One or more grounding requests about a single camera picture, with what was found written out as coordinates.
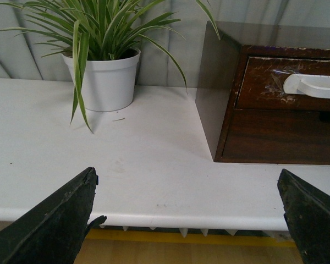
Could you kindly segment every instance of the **white spikes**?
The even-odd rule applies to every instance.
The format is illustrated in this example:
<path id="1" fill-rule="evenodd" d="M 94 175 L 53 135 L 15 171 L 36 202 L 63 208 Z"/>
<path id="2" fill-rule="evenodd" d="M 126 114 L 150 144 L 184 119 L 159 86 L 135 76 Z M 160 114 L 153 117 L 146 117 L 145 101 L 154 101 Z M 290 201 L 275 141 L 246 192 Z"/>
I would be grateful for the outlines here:
<path id="1" fill-rule="evenodd" d="M 181 235 L 185 238 L 187 236 L 188 233 L 188 228 L 179 228 Z"/>
<path id="2" fill-rule="evenodd" d="M 230 235 L 235 235 L 237 231 L 238 231 L 237 229 L 226 229 L 226 232 L 229 233 Z"/>
<path id="3" fill-rule="evenodd" d="M 203 234 L 203 236 L 207 236 L 208 235 L 208 231 L 209 231 L 209 229 L 207 229 L 207 228 L 202 228 L 202 229 L 200 229 L 201 231 L 202 231 L 202 234 Z"/>

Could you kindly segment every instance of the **scratched wood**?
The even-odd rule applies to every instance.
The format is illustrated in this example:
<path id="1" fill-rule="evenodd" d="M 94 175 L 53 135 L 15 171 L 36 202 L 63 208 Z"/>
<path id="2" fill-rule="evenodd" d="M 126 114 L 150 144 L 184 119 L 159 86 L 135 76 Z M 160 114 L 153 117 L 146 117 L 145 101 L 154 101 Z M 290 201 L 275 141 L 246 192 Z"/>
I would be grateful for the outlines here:
<path id="1" fill-rule="evenodd" d="M 196 97 L 213 160 L 330 164 L 330 124 L 319 119 L 320 113 L 329 116 L 330 100 L 282 91 L 289 73 L 330 75 L 330 29 L 226 22 L 218 26 L 220 41 L 207 26 Z M 256 110 L 249 115 L 252 126 L 238 114 L 249 109 Z M 268 117 L 262 119 L 261 111 Z M 299 144 L 304 153 L 290 154 L 293 137 L 304 138 Z M 257 138 L 266 139 L 264 149 Z M 257 151 L 266 155 L 256 157 Z"/>
<path id="2" fill-rule="evenodd" d="M 330 75 L 330 60 L 249 58 L 236 108 L 330 111 L 330 99 L 285 94 L 292 73 Z"/>

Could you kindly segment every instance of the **white shelf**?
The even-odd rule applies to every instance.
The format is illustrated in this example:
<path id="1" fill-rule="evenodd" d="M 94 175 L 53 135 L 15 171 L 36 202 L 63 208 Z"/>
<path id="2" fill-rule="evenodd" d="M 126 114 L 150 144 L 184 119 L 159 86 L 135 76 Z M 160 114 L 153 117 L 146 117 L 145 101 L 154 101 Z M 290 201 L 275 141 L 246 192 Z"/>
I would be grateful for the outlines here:
<path id="1" fill-rule="evenodd" d="M 110 226 L 287 230 L 286 168 L 330 194 L 330 166 L 214 163 L 195 89 L 142 86 L 117 112 L 69 125 L 69 82 L 0 79 L 0 221 L 14 221 L 87 167 L 91 218 Z"/>

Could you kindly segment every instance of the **white plant pot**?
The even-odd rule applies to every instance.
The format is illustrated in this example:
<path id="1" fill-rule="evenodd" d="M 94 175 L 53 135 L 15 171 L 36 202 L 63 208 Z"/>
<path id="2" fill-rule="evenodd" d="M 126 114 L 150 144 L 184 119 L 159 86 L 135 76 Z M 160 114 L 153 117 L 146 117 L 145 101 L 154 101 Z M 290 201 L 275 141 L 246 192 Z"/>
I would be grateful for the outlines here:
<path id="1" fill-rule="evenodd" d="M 133 100 L 139 49 L 133 57 L 119 60 L 87 61 L 82 84 L 85 108 L 98 111 L 116 111 Z M 62 56 L 74 81 L 73 60 Z"/>

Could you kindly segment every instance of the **wooden floor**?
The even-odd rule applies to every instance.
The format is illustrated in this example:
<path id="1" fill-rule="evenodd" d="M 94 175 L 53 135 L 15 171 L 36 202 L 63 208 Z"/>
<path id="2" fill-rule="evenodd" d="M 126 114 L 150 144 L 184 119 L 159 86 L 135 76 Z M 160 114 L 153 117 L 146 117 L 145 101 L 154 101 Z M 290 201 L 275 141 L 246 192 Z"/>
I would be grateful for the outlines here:
<path id="1" fill-rule="evenodd" d="M 117 230 L 91 230 L 74 263 L 303 264 L 293 243 L 272 238 Z"/>
<path id="2" fill-rule="evenodd" d="M 75 264 L 303 264 L 297 248 L 86 239 Z"/>

